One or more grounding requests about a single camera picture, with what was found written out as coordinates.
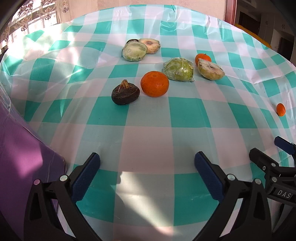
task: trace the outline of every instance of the yellow object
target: yellow object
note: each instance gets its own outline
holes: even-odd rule
[[[251,35],[253,38],[257,39],[259,42],[261,42],[262,44],[264,44],[266,47],[272,49],[272,47],[270,46],[270,44],[268,42],[266,42],[265,40],[263,40],[258,35],[256,35],[253,32],[251,32],[250,30],[247,30],[246,28],[244,28],[243,26],[241,26],[241,25],[239,25],[237,23],[235,23],[234,26],[236,26],[237,28],[240,28],[241,30],[245,31],[246,33],[248,33],[249,35]]]

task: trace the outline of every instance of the screw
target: screw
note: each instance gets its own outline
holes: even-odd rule
[[[40,180],[36,179],[33,183],[34,183],[34,185],[38,185],[40,183]]]
[[[227,175],[227,178],[228,178],[228,180],[230,180],[230,181],[235,180],[235,176],[232,175],[232,174],[228,174],[228,175]]]
[[[64,182],[64,181],[66,181],[68,179],[68,176],[67,175],[62,175],[60,178],[59,178],[59,180],[61,181],[61,182]]]
[[[256,178],[255,179],[255,182],[258,184],[258,185],[260,185],[262,182],[261,182],[261,180],[259,179],[259,178]]]

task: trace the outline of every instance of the dried fruit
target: dried fruit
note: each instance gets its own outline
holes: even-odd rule
[[[150,71],[141,79],[143,92],[150,97],[159,97],[168,91],[170,83],[165,74],[158,71]]]
[[[147,53],[147,46],[137,39],[127,41],[122,49],[122,56],[128,61],[140,61]]]
[[[129,104],[140,95],[140,89],[132,83],[128,83],[127,80],[123,80],[120,85],[116,86],[112,91],[111,98],[117,105]]]
[[[163,63],[162,72],[170,79],[182,82],[193,82],[193,63],[184,58],[172,58]]]
[[[160,48],[160,43],[156,39],[139,39],[139,42],[147,46],[148,48],[147,54],[154,54]]]
[[[196,65],[198,65],[198,60],[200,58],[212,62],[212,59],[209,55],[206,55],[205,53],[199,53],[198,55],[195,56]]]
[[[278,114],[278,116],[284,116],[286,114],[286,108],[282,103],[279,103],[276,106],[276,112]]]
[[[209,80],[219,80],[225,76],[219,65],[201,58],[198,61],[197,69],[203,77]]]

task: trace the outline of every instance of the wall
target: wall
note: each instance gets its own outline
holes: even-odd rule
[[[58,18],[61,23],[100,9],[130,4],[179,5],[224,20],[227,0],[68,0],[68,2],[70,7],[69,11],[66,13],[59,11],[58,13]],[[56,4],[62,3],[63,0],[56,1]]]
[[[296,66],[296,38],[294,39],[294,47],[290,62]]]

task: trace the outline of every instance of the halved fruit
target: halved fruit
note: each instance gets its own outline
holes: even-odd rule
[[[154,54],[160,48],[160,43],[156,39],[139,39],[139,42],[147,46],[148,48],[147,54]]]
[[[127,42],[122,50],[122,56],[128,61],[140,61],[147,53],[147,46],[137,41]]]
[[[201,58],[198,61],[197,69],[203,77],[209,80],[219,80],[225,76],[219,65]]]

